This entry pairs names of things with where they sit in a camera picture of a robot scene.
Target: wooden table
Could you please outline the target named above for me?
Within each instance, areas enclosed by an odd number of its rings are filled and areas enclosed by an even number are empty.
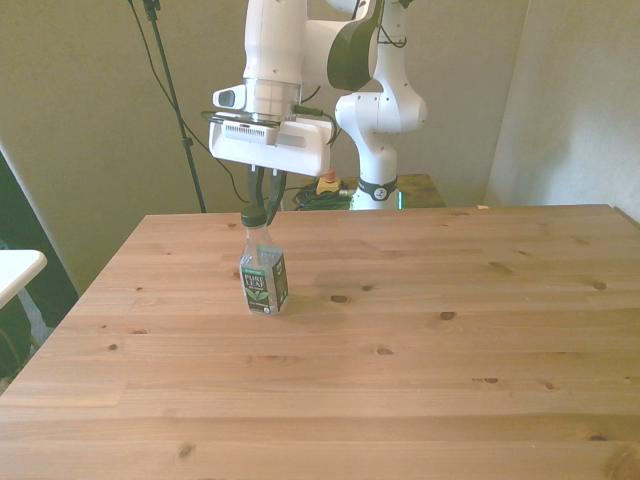
[[[0,478],[640,478],[640,232],[609,207],[147,217],[0,397]]]

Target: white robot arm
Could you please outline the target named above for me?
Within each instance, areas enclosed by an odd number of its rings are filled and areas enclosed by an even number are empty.
[[[211,115],[211,153],[262,169],[320,176],[329,168],[331,124],[297,115],[303,83],[350,92],[371,78],[381,93],[342,97],[336,109],[341,127],[360,153],[360,186],[355,208],[397,206],[397,156],[377,141],[377,132],[418,128],[424,101],[409,86],[404,52],[405,9],[412,0],[327,0],[353,14],[346,22],[307,20],[304,0],[249,0],[245,31],[245,82],[213,95],[219,108],[238,113]],[[261,201],[261,193],[252,195]]]
[[[258,167],[318,176],[329,168],[331,124],[297,116],[303,83],[355,91],[375,67],[384,0],[348,22],[307,20],[303,0],[249,0],[245,82],[215,92],[211,153]]]
[[[382,92],[347,95],[336,106],[336,119],[355,142],[360,156],[360,179],[351,204],[354,210],[398,208],[398,155],[377,134],[409,132],[426,122],[427,105],[405,73],[402,47],[406,44],[405,10],[410,2],[385,2],[373,75]]]

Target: bottle cap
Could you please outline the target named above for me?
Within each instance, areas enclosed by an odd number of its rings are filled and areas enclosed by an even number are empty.
[[[261,227],[267,224],[267,211],[264,207],[247,207],[242,210],[241,217],[245,227]]]

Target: plastic bottle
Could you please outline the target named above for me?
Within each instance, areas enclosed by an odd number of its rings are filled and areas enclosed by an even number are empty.
[[[282,311],[289,295],[284,255],[269,235],[263,207],[242,211],[247,243],[239,261],[240,278],[249,309],[256,313]]]

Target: bottle label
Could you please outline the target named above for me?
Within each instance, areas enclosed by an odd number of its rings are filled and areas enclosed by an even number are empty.
[[[279,248],[265,247],[258,245],[258,258],[260,263],[272,264],[273,281],[276,285],[276,305],[278,311],[289,296],[289,284],[287,282],[287,269],[284,264],[284,255]]]
[[[249,309],[253,312],[270,313],[269,292],[264,270],[242,267],[242,281]]]

